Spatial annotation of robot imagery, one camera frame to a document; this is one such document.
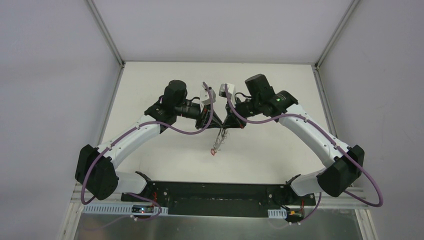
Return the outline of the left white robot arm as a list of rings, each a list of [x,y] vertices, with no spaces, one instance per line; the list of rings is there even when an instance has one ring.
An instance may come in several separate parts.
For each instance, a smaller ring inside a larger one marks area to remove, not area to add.
[[[118,136],[98,146],[87,144],[79,153],[75,180],[82,185],[80,200],[88,205],[110,195],[131,193],[140,202],[152,198],[149,178],[142,173],[119,172],[119,165],[147,141],[171,129],[184,135],[197,135],[206,129],[219,128],[215,113],[216,93],[205,82],[193,99],[187,98],[187,85],[172,80],[158,100]]]

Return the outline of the red tagged key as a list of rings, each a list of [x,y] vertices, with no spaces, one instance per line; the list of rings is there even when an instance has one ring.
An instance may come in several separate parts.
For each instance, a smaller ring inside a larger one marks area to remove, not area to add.
[[[211,153],[212,156],[215,156],[217,154],[217,152],[218,151],[216,149],[213,149],[213,148],[210,149],[210,153]]]

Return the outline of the metal key ring disc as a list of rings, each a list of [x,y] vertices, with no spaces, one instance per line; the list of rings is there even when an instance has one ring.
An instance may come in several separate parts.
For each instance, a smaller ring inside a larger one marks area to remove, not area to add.
[[[221,128],[217,134],[217,137],[212,147],[212,150],[214,153],[217,153],[220,150],[221,145],[225,142],[225,139],[227,137],[228,137],[228,129]]]

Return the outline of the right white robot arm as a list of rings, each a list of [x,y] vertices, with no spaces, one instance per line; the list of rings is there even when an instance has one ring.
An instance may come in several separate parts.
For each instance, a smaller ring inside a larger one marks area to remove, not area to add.
[[[227,111],[241,125],[256,115],[270,117],[301,139],[324,165],[306,175],[297,175],[287,182],[284,200],[296,205],[304,196],[325,192],[339,197],[362,172],[365,152],[359,146],[349,146],[322,129],[310,117],[298,100],[289,92],[275,92],[263,74],[257,74],[245,81],[250,96],[241,101],[236,97],[234,85],[223,83],[219,95],[227,99]]]

